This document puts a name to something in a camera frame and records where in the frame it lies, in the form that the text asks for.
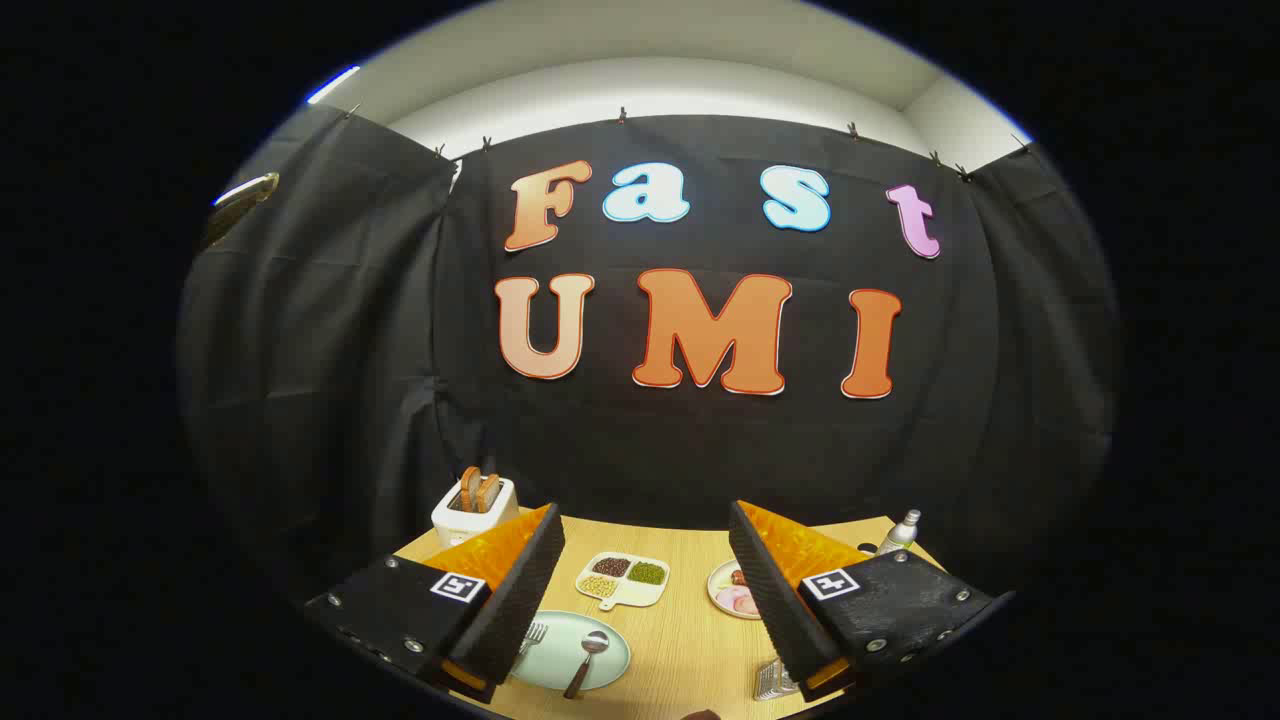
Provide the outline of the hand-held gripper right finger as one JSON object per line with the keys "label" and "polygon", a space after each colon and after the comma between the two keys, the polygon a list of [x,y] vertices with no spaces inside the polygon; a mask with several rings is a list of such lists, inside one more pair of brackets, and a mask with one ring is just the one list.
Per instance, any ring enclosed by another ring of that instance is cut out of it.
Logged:
{"label": "hand-held gripper right finger", "polygon": [[868,556],[741,500],[730,505],[730,546],[806,701],[893,684],[1016,596],[987,594],[910,550]]}

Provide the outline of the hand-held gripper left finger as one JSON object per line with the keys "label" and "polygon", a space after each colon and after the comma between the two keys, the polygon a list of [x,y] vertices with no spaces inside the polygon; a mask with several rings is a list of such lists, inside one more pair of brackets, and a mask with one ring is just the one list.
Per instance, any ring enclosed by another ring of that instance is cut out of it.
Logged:
{"label": "hand-held gripper left finger", "polygon": [[303,615],[406,676],[488,703],[563,547],[561,509],[547,503],[424,561],[385,556],[308,600]]}

